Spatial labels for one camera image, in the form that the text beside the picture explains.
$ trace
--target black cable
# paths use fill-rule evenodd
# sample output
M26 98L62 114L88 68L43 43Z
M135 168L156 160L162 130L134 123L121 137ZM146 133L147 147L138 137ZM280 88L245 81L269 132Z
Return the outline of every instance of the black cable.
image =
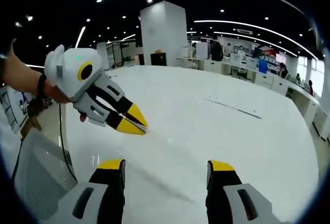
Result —
M61 104L59 103L58 104L60 106L60 136L61 136L61 143L62 143L62 151L63 151L63 157L64 157L64 160L65 160L65 163L67 165L67 168L71 174L71 176L75 179L75 181L78 182L77 178L75 177L75 175L73 174L73 172L71 171L70 167L69 167L69 164L68 164L68 161L67 161L67 157L65 156L65 150L64 150L64 145L63 145L63 136L62 136L62 113L61 113Z

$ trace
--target chair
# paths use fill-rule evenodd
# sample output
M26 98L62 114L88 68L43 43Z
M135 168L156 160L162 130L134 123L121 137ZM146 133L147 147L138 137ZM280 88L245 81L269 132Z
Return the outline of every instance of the chair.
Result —
M68 151L65 152L73 172ZM58 201L76 184L60 147L37 129L23 140L14 184L21 200L40 221L48 220L58 209Z

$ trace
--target black ceiling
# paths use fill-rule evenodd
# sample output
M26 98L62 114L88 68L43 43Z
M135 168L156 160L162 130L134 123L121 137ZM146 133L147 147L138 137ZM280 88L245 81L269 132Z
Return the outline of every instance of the black ceiling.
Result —
M79 46L95 46L93 41L122 39L136 32L139 12L149 4L146 0L8 0L16 28L15 52L28 64L44 64L45 55L59 44L75 46L80 30L86 26ZM311 24L306 16L279 0L167 0L186 9L187 30L212 36L213 31L233 32L233 28L251 30L254 37L278 44L294 53L309 55L294 43L260 29L221 23L194 23L194 20L228 20L258 25L281 33L304 45L318 57ZM287 0L305 11L300 0ZM28 22L25 15L33 16Z

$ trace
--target wristband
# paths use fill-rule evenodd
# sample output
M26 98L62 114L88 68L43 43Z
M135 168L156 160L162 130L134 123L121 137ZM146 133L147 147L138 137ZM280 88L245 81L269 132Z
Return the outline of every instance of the wristband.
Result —
M38 88L37 88L38 94L42 97L46 96L45 91L44 91L45 81L46 81L46 75L43 73L40 75L40 78L38 80Z

